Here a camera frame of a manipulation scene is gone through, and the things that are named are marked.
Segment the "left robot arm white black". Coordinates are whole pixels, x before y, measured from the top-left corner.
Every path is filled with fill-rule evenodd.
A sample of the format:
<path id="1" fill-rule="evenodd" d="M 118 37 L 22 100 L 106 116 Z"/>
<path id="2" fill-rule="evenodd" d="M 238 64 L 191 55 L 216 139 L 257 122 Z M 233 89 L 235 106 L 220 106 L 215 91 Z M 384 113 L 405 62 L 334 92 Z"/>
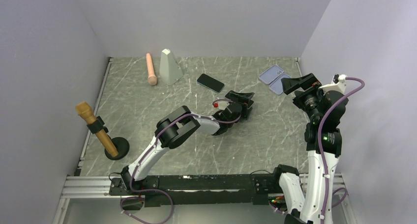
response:
<path id="1" fill-rule="evenodd" d="M 210 116 L 192 112 L 181 106 L 161 119 L 148 147 L 120 173 L 122 188 L 130 195 L 136 194 L 152 167 L 171 149 L 182 145 L 195 132 L 219 136 L 235 123 L 247 120 L 254 104 L 253 92 L 229 91 L 224 98 L 213 101 L 218 110 Z"/>

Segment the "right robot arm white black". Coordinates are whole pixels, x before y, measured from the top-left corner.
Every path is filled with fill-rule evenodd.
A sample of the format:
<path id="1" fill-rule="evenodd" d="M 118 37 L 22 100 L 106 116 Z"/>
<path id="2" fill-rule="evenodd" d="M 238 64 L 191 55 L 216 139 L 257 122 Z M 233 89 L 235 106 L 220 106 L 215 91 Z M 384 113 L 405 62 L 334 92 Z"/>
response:
<path id="1" fill-rule="evenodd" d="M 312 74 L 281 79 L 283 92 L 294 93 L 293 104 L 309 118 L 304 132 L 308 153 L 307 189 L 301 187 L 297 168 L 278 165 L 271 186 L 283 192 L 287 210 L 286 224 L 331 224 L 332 187 L 342 136 L 338 125 L 346 111 L 346 75 L 335 75 L 329 84 L 321 84 Z"/>

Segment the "grey trapezoid block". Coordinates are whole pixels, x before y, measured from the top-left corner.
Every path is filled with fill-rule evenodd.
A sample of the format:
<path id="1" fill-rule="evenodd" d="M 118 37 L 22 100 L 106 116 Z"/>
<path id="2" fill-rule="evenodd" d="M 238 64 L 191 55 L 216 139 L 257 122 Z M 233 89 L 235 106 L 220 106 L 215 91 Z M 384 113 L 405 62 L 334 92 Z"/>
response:
<path id="1" fill-rule="evenodd" d="M 159 74 L 161 81 L 166 85 L 173 85 L 183 77 L 182 69 L 169 49 L 161 52 Z"/>

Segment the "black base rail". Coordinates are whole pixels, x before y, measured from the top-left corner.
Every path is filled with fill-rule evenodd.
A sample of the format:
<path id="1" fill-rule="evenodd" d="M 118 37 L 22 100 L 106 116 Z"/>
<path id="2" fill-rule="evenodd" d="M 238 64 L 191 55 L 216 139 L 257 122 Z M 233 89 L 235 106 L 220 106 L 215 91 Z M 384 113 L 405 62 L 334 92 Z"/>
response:
<path id="1" fill-rule="evenodd" d="M 141 196 L 145 207 L 186 204 L 282 203 L 284 193 L 273 174 L 233 175 L 149 175 L 134 181 L 130 189 L 126 178 L 114 178 L 110 196 Z"/>

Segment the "aluminium frame rail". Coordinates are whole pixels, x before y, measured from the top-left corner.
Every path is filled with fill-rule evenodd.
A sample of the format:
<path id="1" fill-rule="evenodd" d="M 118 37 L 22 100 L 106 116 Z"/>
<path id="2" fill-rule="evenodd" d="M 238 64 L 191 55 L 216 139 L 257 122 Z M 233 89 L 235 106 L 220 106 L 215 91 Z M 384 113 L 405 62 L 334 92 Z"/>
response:
<path id="1" fill-rule="evenodd" d="M 301 186 L 304 191 L 307 188 L 308 174 L 300 174 Z M 333 179 L 333 189 L 345 188 L 345 182 L 340 173 Z M 118 198 L 133 195 L 111 195 L 111 181 L 107 176 L 69 176 L 61 192 L 61 199 L 70 198 Z"/>

